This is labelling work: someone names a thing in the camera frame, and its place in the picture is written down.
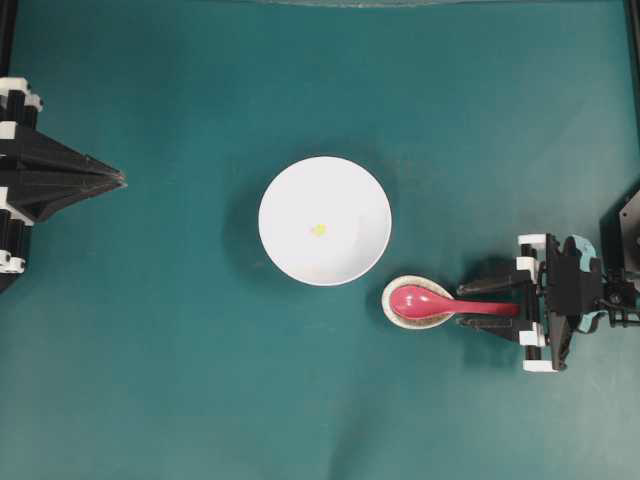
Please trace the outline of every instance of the pink spoon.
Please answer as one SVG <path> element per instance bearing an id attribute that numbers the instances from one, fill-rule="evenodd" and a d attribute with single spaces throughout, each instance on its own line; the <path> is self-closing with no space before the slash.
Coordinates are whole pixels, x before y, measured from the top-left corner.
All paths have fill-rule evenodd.
<path id="1" fill-rule="evenodd" d="M 520 307 L 514 303 L 465 302 L 451 300 L 424 287 L 405 285 L 391 294 L 391 308 L 408 320 L 421 320 L 449 313 L 481 313 L 515 317 Z"/>

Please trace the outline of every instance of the black mechanical part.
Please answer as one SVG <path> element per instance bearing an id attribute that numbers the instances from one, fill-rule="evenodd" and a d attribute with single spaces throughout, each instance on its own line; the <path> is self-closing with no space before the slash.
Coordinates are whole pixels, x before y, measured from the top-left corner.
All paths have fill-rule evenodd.
<path id="1" fill-rule="evenodd" d="M 630 273 L 640 274 L 640 192 L 637 192 L 622 207 L 619 219 L 624 269 Z M 633 283 L 636 289 L 640 290 L 640 278 Z"/>
<path id="2" fill-rule="evenodd" d="M 460 297 L 498 293 L 523 286 L 531 282 L 531 274 L 525 270 L 515 270 L 509 275 L 488 277 L 460 285 L 456 294 Z"/>
<path id="3" fill-rule="evenodd" d="M 18 0 L 0 0 L 0 77 L 9 75 Z"/>
<path id="4" fill-rule="evenodd" d="M 537 260 L 538 252 L 531 245 L 521 245 L 520 254 L 523 257 L 533 257 Z M 529 277 L 531 273 L 527 270 L 526 273 Z M 533 328 L 533 323 L 540 323 L 540 301 L 538 300 L 538 287 L 529 278 L 529 282 L 523 284 L 523 296 L 525 305 L 525 321 L 528 329 Z M 527 345 L 524 349 L 525 360 L 540 360 L 542 358 L 542 349 L 535 345 Z"/>
<path id="5" fill-rule="evenodd" d="M 0 140 L 0 154 L 7 202 L 34 222 L 126 185 L 122 172 L 22 125 L 14 139 Z"/>

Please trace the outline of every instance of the green tabletop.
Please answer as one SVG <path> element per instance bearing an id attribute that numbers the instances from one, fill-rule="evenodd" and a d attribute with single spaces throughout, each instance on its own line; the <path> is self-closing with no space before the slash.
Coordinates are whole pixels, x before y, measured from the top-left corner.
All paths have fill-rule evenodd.
<path id="1" fill-rule="evenodd" d="M 0 478 L 637 479 L 640 332 L 534 375 L 517 345 L 379 305 L 521 233 L 599 246 L 640 176 L 630 65 L 622 1 L 21 2 L 40 130 L 129 187 L 36 226 L 0 298 Z M 269 181 L 320 154 L 370 170 L 394 216 L 334 288 L 257 231 Z"/>

